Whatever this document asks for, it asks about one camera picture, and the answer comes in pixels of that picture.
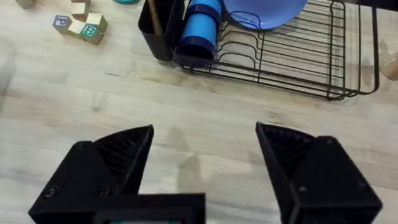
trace blue tumbler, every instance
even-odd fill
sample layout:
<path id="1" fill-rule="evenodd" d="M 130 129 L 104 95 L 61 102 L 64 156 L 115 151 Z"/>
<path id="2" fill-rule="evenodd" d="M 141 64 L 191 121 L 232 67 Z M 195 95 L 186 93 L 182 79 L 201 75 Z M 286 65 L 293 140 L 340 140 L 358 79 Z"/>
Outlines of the blue tumbler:
<path id="1" fill-rule="evenodd" d="M 192 0 L 186 16 L 177 53 L 189 57 L 214 59 L 221 4 L 218 0 Z"/>

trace wooden table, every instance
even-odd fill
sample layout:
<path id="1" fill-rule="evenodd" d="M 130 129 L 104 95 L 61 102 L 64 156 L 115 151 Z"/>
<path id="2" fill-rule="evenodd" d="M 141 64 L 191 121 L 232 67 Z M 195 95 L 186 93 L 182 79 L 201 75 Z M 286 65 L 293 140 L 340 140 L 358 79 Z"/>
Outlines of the wooden table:
<path id="1" fill-rule="evenodd" d="M 152 57 L 137 27 L 142 3 L 93 0 L 109 22 L 95 47 L 51 26 L 69 0 L 39 0 L 27 11 L 0 1 L 1 223 L 32 223 L 28 209 L 74 142 L 150 123 L 142 193 L 206 192 L 208 223 L 279 223 L 256 121 L 338 138 L 384 202 L 375 223 L 398 223 L 398 83 L 381 77 L 373 95 L 326 102 L 187 75 Z M 391 53 L 397 21 L 379 11 Z M 364 25 L 365 59 L 369 32 Z"/>

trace dish rack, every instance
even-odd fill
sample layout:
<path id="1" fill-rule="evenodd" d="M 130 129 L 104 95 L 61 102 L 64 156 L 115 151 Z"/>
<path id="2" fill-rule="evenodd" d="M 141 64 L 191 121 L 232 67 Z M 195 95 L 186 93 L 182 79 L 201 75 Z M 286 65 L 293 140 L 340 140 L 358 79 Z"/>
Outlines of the dish rack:
<path id="1" fill-rule="evenodd" d="M 214 60 L 187 57 L 174 51 L 173 61 L 190 73 L 270 86 L 326 100 L 343 100 L 378 90 L 376 8 L 371 9 L 374 78 L 371 77 L 373 86 L 366 91 L 362 84 L 361 6 L 357 13 L 358 46 L 350 44 L 349 49 L 346 45 L 346 4 L 343 2 L 309 0 L 293 20 L 261 32 L 245 29 L 239 25 L 241 21 L 233 21 L 233 13 L 237 12 L 223 13 Z M 347 71 L 347 54 L 355 49 L 357 74 Z"/>

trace wooden toy block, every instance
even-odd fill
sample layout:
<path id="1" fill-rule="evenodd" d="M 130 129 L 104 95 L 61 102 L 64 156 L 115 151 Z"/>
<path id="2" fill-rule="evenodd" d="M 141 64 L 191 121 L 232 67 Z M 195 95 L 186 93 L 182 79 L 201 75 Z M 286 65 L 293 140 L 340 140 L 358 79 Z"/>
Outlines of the wooden toy block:
<path id="1" fill-rule="evenodd" d="M 94 45 L 100 44 L 102 38 L 104 37 L 102 32 L 89 24 L 86 24 L 86 26 L 83 28 L 81 35 L 87 42 Z"/>
<path id="2" fill-rule="evenodd" d="M 72 3 L 72 16 L 82 22 L 86 22 L 89 7 L 86 3 Z"/>
<path id="3" fill-rule="evenodd" d="M 70 24 L 68 30 L 70 31 L 70 35 L 76 37 L 77 39 L 84 40 L 84 38 L 80 35 L 85 28 L 86 24 L 79 20 L 73 20 L 72 24 Z"/>
<path id="4" fill-rule="evenodd" d="M 89 7 L 91 5 L 91 0 L 70 0 L 72 3 L 86 3 Z"/>
<path id="5" fill-rule="evenodd" d="M 28 9 L 35 4 L 35 0 L 15 0 L 23 9 Z"/>
<path id="6" fill-rule="evenodd" d="M 108 27 L 108 22 L 106 22 L 104 15 L 100 13 L 89 13 L 86 23 L 97 28 L 102 33 L 104 33 Z"/>
<path id="7" fill-rule="evenodd" d="M 68 16 L 55 16 L 52 26 L 58 30 L 60 34 L 70 34 L 68 28 L 72 24 L 72 20 Z"/>

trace black cup holder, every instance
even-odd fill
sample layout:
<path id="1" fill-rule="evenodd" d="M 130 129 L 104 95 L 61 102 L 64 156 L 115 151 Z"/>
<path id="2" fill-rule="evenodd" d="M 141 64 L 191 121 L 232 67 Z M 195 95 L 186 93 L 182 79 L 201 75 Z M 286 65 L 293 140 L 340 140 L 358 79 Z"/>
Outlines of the black cup holder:
<path id="1" fill-rule="evenodd" d="M 173 48 L 180 37 L 181 21 L 185 10 L 184 0 L 157 0 L 157 12 L 163 34 L 155 35 L 149 4 L 146 1 L 138 21 L 150 51 L 158 60 L 171 61 Z"/>

